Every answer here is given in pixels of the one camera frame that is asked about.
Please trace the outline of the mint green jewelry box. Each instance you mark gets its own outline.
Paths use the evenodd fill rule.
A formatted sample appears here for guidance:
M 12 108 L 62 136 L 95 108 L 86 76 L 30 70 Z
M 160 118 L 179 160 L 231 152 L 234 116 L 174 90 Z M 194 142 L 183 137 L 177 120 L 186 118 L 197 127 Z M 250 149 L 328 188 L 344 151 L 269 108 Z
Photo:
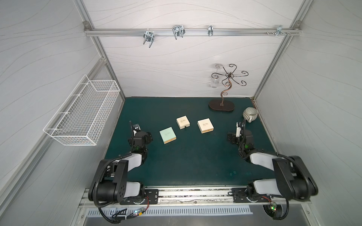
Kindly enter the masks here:
M 159 133 L 161 135 L 164 144 L 167 144 L 177 139 L 176 134 L 172 129 L 172 127 L 161 130 Z

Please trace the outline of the cream drawer jewelry box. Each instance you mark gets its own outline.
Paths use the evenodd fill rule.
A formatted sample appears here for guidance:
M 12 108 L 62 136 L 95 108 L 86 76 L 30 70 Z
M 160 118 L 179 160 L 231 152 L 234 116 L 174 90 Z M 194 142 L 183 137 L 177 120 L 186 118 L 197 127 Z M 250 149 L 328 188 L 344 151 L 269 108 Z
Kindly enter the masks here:
M 211 132 L 214 130 L 214 126 L 211 123 L 209 118 L 203 119 L 203 120 L 199 120 L 197 122 L 197 125 L 199 127 L 199 130 L 202 134 L 207 133 L 207 132 Z

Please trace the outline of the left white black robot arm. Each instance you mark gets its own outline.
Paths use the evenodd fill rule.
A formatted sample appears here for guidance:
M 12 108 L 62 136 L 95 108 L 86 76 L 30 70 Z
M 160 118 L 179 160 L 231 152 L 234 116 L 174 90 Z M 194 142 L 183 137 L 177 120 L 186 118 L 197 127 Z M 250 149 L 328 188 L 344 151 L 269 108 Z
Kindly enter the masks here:
M 145 186 L 129 181 L 128 172 L 143 165 L 148 156 L 147 145 L 153 141 L 150 132 L 132 124 L 128 139 L 130 151 L 124 156 L 100 161 L 88 191 L 88 199 L 102 208 L 116 203 L 142 204 L 146 199 Z

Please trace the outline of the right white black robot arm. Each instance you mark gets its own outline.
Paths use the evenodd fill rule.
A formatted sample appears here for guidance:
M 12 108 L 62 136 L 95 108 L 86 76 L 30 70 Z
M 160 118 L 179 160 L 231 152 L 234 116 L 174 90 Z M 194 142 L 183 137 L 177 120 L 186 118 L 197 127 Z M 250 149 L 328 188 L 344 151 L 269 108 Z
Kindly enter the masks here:
M 246 129 L 246 120 L 236 123 L 236 132 L 228 133 L 227 140 L 238 146 L 239 156 L 253 165 L 273 171 L 273 179 L 256 179 L 246 188 L 247 197 L 254 201 L 258 195 L 270 195 L 287 201 L 306 202 L 319 193 L 319 188 L 299 156 L 269 153 L 254 147 L 252 132 Z

